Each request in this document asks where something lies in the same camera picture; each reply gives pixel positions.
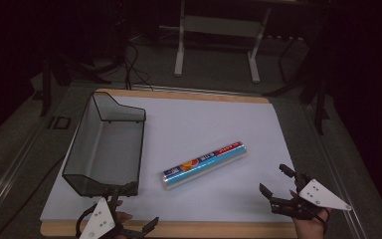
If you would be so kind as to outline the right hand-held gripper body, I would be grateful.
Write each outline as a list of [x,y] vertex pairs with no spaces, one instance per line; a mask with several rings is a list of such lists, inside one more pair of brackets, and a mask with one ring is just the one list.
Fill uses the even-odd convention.
[[272,212],[299,220],[311,220],[321,209],[337,209],[351,211],[352,206],[322,185],[312,179],[292,199],[270,197]]

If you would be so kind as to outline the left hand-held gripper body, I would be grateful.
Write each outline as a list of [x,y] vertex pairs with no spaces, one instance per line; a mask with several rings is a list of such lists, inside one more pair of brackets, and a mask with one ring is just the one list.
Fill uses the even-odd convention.
[[[117,207],[123,203],[117,201]],[[112,239],[113,235],[120,231],[129,239],[143,238],[144,233],[136,230],[125,229],[123,224],[115,222],[115,210],[110,210],[107,201],[102,197],[91,208],[87,209],[76,224],[76,236],[78,239]]]

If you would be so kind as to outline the black wire mesh basket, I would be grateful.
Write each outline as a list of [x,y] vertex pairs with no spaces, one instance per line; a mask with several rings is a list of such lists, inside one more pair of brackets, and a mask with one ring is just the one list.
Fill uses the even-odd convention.
[[79,123],[63,179],[80,196],[103,196],[114,186],[137,181],[146,111],[93,93]]

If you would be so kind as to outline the blue cling film roll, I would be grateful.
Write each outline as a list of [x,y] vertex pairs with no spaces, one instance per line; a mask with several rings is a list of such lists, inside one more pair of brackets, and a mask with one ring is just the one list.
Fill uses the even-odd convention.
[[170,190],[175,188],[246,155],[247,149],[245,145],[241,141],[236,141],[190,159],[161,173],[164,189]]

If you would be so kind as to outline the person's left hand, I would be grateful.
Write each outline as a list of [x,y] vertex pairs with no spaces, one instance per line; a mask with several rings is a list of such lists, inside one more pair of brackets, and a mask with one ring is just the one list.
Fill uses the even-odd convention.
[[[124,222],[130,220],[132,218],[132,215],[123,211],[115,210],[115,217],[116,217],[115,222],[118,225],[122,225]],[[112,239],[129,239],[129,238],[125,235],[122,235],[120,231],[117,231],[113,235]]]

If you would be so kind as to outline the person's right hand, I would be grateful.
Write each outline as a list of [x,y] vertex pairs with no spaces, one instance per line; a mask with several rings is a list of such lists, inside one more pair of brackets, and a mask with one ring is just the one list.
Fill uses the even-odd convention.
[[322,208],[311,220],[292,220],[298,239],[324,239],[331,209]]

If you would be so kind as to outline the black stand leg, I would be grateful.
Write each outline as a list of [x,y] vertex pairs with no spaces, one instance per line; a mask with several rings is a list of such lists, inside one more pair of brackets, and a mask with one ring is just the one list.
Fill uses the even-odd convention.
[[93,82],[98,84],[108,84],[108,81],[98,77],[92,70],[83,67],[80,63],[62,53],[47,53],[42,66],[42,89],[36,93],[38,99],[42,101],[41,117],[44,117],[48,113],[52,105],[52,78],[55,78],[63,86],[70,83],[71,76],[68,73],[67,66],[80,72]]
[[290,90],[303,87],[298,99],[305,105],[309,105],[313,99],[316,99],[313,124],[317,133],[323,135],[322,121],[325,114],[324,104],[327,84],[325,74],[328,72],[327,48],[324,46],[324,39],[321,34],[315,36],[306,34],[303,41],[308,46],[308,50],[295,74],[287,81],[282,67],[283,57],[295,42],[295,39],[292,39],[279,59],[280,73],[285,85],[277,90],[264,93],[264,96],[277,97]]

